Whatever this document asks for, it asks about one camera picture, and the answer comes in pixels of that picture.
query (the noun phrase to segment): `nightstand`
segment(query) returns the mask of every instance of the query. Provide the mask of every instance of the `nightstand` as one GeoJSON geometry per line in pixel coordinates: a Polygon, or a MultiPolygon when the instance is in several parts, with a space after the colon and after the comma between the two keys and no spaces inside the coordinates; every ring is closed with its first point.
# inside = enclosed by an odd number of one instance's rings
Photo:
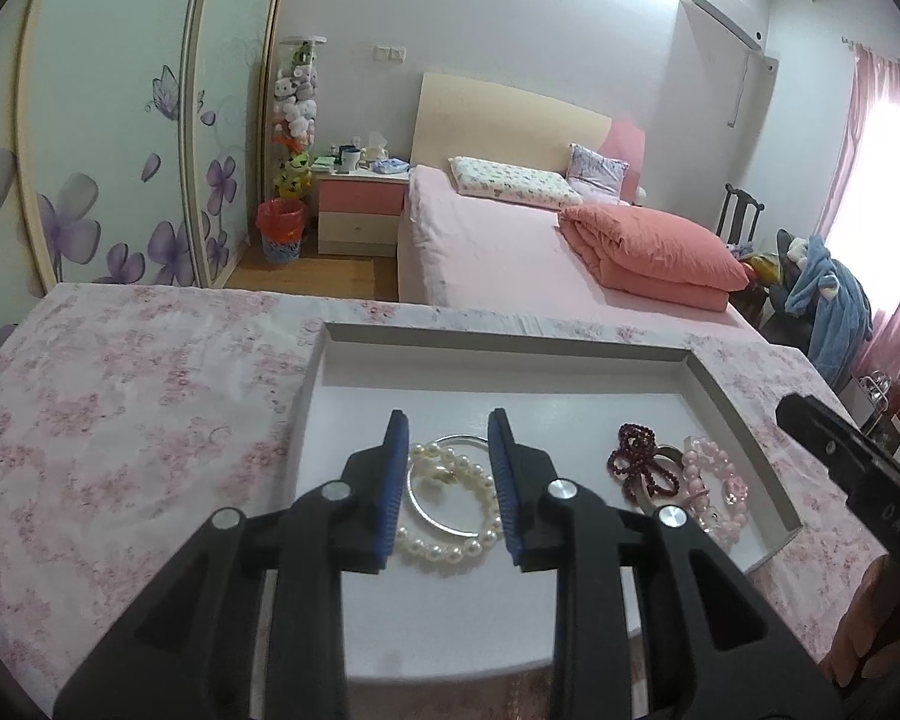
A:
{"type": "Polygon", "coordinates": [[[348,173],[315,173],[314,179],[320,254],[396,256],[396,228],[410,185],[408,172],[383,175],[360,167],[348,173]]]}

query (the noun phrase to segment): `floral tablecloth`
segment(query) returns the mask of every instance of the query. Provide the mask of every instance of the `floral tablecloth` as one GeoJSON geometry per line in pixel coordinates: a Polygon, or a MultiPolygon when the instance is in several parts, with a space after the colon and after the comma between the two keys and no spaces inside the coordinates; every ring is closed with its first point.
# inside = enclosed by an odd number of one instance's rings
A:
{"type": "MultiPolygon", "coordinates": [[[[209,512],[286,504],[293,399],[324,322],[693,349],[805,523],[754,582],[814,656],[879,554],[823,467],[775,425],[791,391],[839,408],[794,349],[409,304],[60,285],[0,351],[0,656],[40,707],[209,512]]],[[[354,688],[354,714],[532,716],[541,685],[354,688]]]]}

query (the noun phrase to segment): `drawer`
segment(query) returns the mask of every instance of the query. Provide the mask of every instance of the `drawer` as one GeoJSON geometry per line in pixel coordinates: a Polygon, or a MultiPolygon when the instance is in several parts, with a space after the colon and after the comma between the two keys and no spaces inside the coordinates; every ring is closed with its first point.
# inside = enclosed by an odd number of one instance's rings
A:
{"type": "Polygon", "coordinates": [[[340,214],[320,211],[317,237],[319,242],[343,241],[354,244],[396,246],[399,217],[384,214],[340,214]]]}
{"type": "Polygon", "coordinates": [[[398,217],[403,212],[404,183],[324,180],[319,184],[320,211],[398,217]]]}

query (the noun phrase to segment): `jewelry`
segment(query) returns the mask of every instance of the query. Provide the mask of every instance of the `jewelry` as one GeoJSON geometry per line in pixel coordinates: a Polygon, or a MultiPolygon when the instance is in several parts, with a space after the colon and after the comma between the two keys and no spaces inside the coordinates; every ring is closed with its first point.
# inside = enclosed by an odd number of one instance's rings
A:
{"type": "Polygon", "coordinates": [[[684,442],[683,478],[687,483],[684,509],[725,550],[740,541],[740,532],[748,525],[746,516],[749,487],[737,474],[737,467],[730,462],[727,452],[708,439],[689,437],[684,442]],[[722,482],[721,493],[728,514],[720,514],[712,506],[710,490],[703,485],[703,471],[713,474],[722,482]]]}
{"type": "Polygon", "coordinates": [[[614,450],[607,459],[607,470],[614,476],[626,477],[623,483],[624,498],[636,503],[635,488],[639,485],[646,486],[650,497],[662,495],[664,498],[673,498],[680,492],[679,476],[665,469],[656,460],[660,453],[656,437],[650,428],[626,423],[620,426],[618,437],[620,448],[614,450]],[[653,475],[655,473],[670,483],[669,488],[658,483],[653,475]]]}
{"type": "Polygon", "coordinates": [[[423,557],[428,562],[459,563],[466,557],[480,557],[485,549],[490,549],[503,533],[500,506],[493,477],[480,464],[471,463],[466,455],[458,455],[449,445],[469,443],[487,449],[487,439],[467,434],[444,436],[427,445],[416,443],[410,447],[410,462],[407,466],[407,500],[416,515],[431,528],[444,536],[458,539],[455,545],[426,541],[415,536],[404,522],[396,529],[396,543],[406,553],[423,557]],[[444,484],[463,484],[476,493],[484,510],[484,522],[479,531],[461,531],[437,521],[424,511],[413,491],[413,477],[420,476],[444,484]]]}

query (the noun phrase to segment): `wooden floor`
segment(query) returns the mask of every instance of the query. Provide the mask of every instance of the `wooden floor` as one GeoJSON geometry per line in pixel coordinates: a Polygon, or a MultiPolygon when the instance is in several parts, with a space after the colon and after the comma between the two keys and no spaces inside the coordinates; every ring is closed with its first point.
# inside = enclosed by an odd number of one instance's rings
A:
{"type": "Polygon", "coordinates": [[[317,254],[317,233],[312,232],[303,242],[300,259],[286,265],[271,265],[264,259],[260,239],[256,238],[226,287],[396,302],[396,258],[317,254]]]}

